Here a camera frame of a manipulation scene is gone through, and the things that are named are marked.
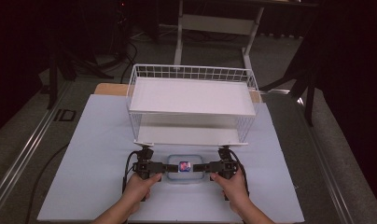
hand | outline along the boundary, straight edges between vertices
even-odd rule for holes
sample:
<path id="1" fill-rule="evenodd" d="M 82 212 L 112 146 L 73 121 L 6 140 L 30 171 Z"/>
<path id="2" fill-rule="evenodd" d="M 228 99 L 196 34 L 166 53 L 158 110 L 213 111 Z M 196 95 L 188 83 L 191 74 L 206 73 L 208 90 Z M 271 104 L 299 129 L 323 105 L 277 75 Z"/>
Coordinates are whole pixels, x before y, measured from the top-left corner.
<path id="1" fill-rule="evenodd" d="M 223 193 L 230 200 L 231 210 L 239 215 L 239 205 L 250 201 L 246 192 L 246 187 L 244 186 L 244 176 L 241 168 L 238 168 L 237 172 L 231 179 L 225 179 L 216 173 L 211 174 L 211 177 L 221 188 L 223 188 Z"/>
<path id="2" fill-rule="evenodd" d="M 125 203 L 133 205 L 131 214 L 139 209 L 139 204 L 144 197 L 150 197 L 150 188 L 161 179 L 162 174 L 155 174 L 149 179 L 142 179 L 137 173 L 134 173 L 127 183 L 127 186 L 121 196 Z"/>

dark background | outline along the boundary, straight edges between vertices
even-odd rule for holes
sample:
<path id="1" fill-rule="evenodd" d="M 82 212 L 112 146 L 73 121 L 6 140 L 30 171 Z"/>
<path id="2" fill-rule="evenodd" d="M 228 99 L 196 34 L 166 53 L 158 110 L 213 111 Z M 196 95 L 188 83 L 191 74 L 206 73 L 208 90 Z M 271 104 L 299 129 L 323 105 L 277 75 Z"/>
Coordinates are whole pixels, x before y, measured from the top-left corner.
<path id="1" fill-rule="evenodd" d="M 127 2 L 124 16 L 157 40 L 157 24 L 176 24 L 177 2 Z M 44 28 L 52 28 L 81 59 L 94 62 L 96 54 L 121 48 L 112 41 L 119 22 L 118 4 L 112 0 L 0 1 L 0 128 L 42 88 L 38 74 L 49 67 Z M 188 4 L 192 11 L 254 18 L 249 8 Z M 316 87 L 323 91 L 377 197 L 377 1 L 328 0 L 314 21 L 315 14 L 298 7 L 266 8 L 258 32 L 275 38 L 305 36 L 289 72 L 309 69 L 308 64 L 317 66 Z M 122 25 L 128 34 L 129 25 Z"/>

person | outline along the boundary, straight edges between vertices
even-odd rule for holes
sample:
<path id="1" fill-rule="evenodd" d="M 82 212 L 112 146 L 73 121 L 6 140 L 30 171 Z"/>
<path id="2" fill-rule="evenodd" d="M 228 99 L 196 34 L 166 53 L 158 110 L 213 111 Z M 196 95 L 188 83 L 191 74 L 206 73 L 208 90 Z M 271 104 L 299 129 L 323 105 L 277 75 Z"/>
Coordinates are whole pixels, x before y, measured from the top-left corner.
<path id="1" fill-rule="evenodd" d="M 139 175 L 133 174 L 120 199 L 100 216 L 93 220 L 92 224 L 120 224 L 139 209 L 141 200 L 150 196 L 150 188 L 161 179 L 162 174 L 156 174 L 143 180 Z M 244 187 L 244 178 L 241 169 L 231 179 L 211 173 L 212 179 L 223 188 L 224 194 L 230 200 L 230 208 L 237 213 L 247 224 L 271 224 L 273 223 L 251 201 Z"/>

clear plastic container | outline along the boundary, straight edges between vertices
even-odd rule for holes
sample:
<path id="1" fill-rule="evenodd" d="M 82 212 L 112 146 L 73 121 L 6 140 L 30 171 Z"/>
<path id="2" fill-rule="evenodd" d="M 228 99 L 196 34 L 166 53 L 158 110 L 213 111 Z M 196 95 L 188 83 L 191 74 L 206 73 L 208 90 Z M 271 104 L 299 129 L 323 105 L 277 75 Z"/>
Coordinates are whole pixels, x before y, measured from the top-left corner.
<path id="1" fill-rule="evenodd" d="M 202 164 L 200 155 L 170 155 L 168 164 L 178 165 L 178 173 L 168 173 L 168 181 L 172 184 L 195 184 L 204 180 L 204 172 L 192 172 L 194 164 Z"/>

